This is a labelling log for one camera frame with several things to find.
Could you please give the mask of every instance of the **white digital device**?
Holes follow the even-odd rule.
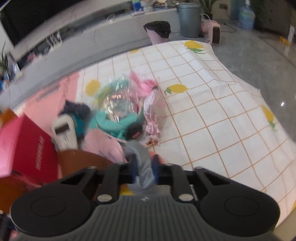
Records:
[[[75,125],[71,116],[60,115],[52,122],[51,131],[60,151],[78,149]]]

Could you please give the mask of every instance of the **television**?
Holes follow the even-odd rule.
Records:
[[[0,21],[13,45],[57,13],[83,0],[11,0]]]

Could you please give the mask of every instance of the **white checkered tablecloth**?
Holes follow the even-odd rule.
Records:
[[[288,216],[296,200],[296,145],[258,89],[232,74],[209,44],[174,41],[82,69],[76,101],[91,106],[91,81],[102,87],[131,70],[159,78],[167,107],[160,144],[152,149],[165,162],[185,170],[202,166],[267,193],[280,206],[279,223]]]

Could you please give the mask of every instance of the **red gift box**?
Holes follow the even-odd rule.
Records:
[[[0,178],[17,173],[30,183],[58,178],[57,153],[51,137],[26,115],[14,118],[0,131]]]

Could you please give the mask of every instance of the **power outlet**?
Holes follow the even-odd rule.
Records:
[[[220,9],[226,9],[227,10],[228,9],[228,5],[227,4],[220,3],[219,4],[219,8]]]

